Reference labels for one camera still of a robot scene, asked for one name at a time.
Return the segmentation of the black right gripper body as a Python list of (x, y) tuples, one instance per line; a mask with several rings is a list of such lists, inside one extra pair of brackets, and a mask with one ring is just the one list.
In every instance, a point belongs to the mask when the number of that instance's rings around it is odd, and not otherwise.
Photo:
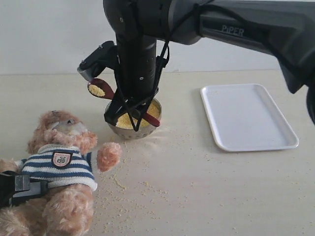
[(139, 36), (128, 41), (117, 34), (116, 41), (123, 95), (142, 100), (151, 94), (154, 87), (157, 40)]

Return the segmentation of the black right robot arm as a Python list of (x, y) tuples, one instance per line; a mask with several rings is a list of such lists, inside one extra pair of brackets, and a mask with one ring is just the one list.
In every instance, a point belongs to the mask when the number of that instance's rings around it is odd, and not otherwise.
[[(274, 56), (288, 90), (307, 86), (306, 104), (315, 117), (315, 4), (274, 0), (105, 0), (115, 32), (117, 91), (104, 114), (115, 125), (124, 113), (144, 116), (158, 91), (168, 45), (210, 38)], [(162, 55), (156, 43), (164, 41)]]

